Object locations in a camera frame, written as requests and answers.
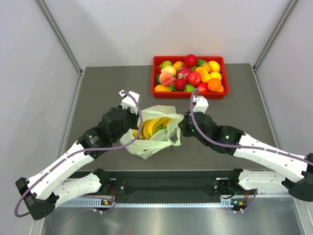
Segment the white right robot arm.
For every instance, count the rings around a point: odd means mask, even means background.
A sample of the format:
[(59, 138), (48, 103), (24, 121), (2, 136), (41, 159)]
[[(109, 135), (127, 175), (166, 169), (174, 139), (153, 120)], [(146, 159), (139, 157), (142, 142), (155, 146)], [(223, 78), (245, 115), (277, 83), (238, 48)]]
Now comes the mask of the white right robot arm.
[(296, 199), (313, 200), (313, 155), (294, 155), (253, 138), (232, 126), (217, 125), (201, 112), (187, 112), (179, 123), (184, 137), (195, 137), (213, 151), (246, 159), (267, 169), (234, 169), (227, 188), (235, 194), (243, 190), (269, 189), (286, 192)]

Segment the yellow banana bunch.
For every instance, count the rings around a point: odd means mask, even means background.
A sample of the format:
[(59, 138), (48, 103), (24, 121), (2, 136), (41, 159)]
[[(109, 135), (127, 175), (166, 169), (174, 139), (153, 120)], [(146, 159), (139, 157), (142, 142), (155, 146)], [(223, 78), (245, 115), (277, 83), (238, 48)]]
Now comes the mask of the yellow banana bunch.
[(168, 117), (159, 117), (155, 119), (150, 119), (143, 121), (142, 124), (142, 130), (139, 134), (138, 139), (139, 140), (150, 140), (152, 136), (155, 136), (157, 132), (164, 130), (162, 136), (159, 136), (159, 141), (166, 140), (166, 134), (167, 134), (167, 126), (169, 123), (171, 123), (173, 119)]

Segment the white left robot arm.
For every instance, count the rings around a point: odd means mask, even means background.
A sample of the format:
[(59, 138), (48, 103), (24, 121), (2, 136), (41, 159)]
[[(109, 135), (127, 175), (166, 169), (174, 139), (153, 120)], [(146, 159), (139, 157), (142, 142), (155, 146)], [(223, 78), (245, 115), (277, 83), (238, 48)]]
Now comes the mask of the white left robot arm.
[(21, 198), (15, 207), (15, 216), (21, 217), (18, 210), (22, 202), (28, 209), (26, 215), (40, 220), (71, 199), (91, 193), (108, 193), (111, 179), (102, 169), (75, 180), (69, 180), (69, 177), (102, 154), (132, 144), (133, 141), (130, 141), (114, 146), (130, 129), (137, 127), (139, 120), (142, 120), (139, 105), (123, 102), (118, 107), (109, 109), (96, 127), (87, 130), (46, 169), (28, 179), (18, 179), (15, 185)]

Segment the pale green plastic bag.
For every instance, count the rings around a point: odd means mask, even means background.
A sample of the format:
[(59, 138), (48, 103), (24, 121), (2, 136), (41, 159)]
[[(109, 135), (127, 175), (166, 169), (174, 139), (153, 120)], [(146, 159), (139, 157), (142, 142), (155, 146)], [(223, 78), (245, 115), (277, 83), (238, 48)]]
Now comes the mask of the pale green plastic bag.
[(181, 145), (181, 130), (178, 124), (183, 120), (183, 115), (177, 114), (174, 106), (152, 106), (142, 110), (142, 115), (145, 123), (156, 118), (169, 118), (169, 120), (157, 127), (156, 133), (150, 139), (137, 139), (127, 146), (126, 149), (129, 153), (146, 160), (167, 147)]

